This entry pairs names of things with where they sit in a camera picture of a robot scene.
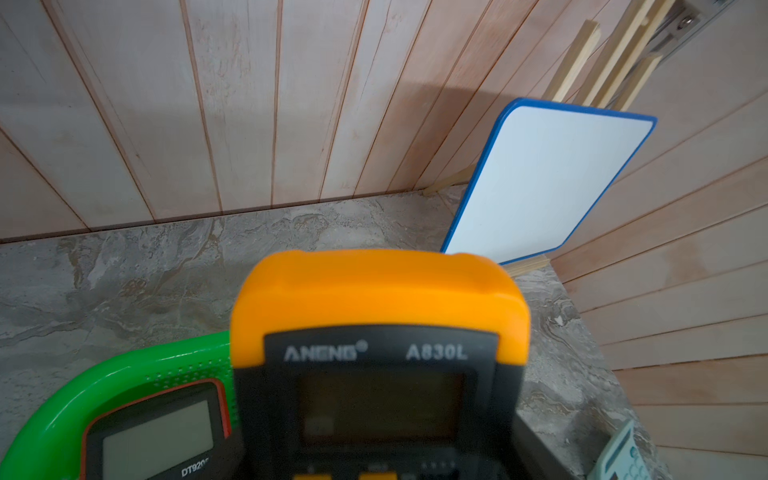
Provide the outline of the dark red DT9205A multimeter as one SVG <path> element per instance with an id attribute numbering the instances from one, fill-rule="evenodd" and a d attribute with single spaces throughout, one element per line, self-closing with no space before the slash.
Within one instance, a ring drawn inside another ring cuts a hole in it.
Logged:
<path id="1" fill-rule="evenodd" d="M 204 379 L 133 400 L 91 421 L 82 479 L 229 479 L 242 454 L 224 385 Z"/>

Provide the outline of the yellow multimeter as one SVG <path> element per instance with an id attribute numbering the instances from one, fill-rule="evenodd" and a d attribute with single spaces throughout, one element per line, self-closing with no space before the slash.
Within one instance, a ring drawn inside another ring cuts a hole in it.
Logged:
<path id="1" fill-rule="evenodd" d="M 255 479 L 526 479 L 529 307 L 496 263 L 405 250 L 260 261 L 230 323 Z"/>

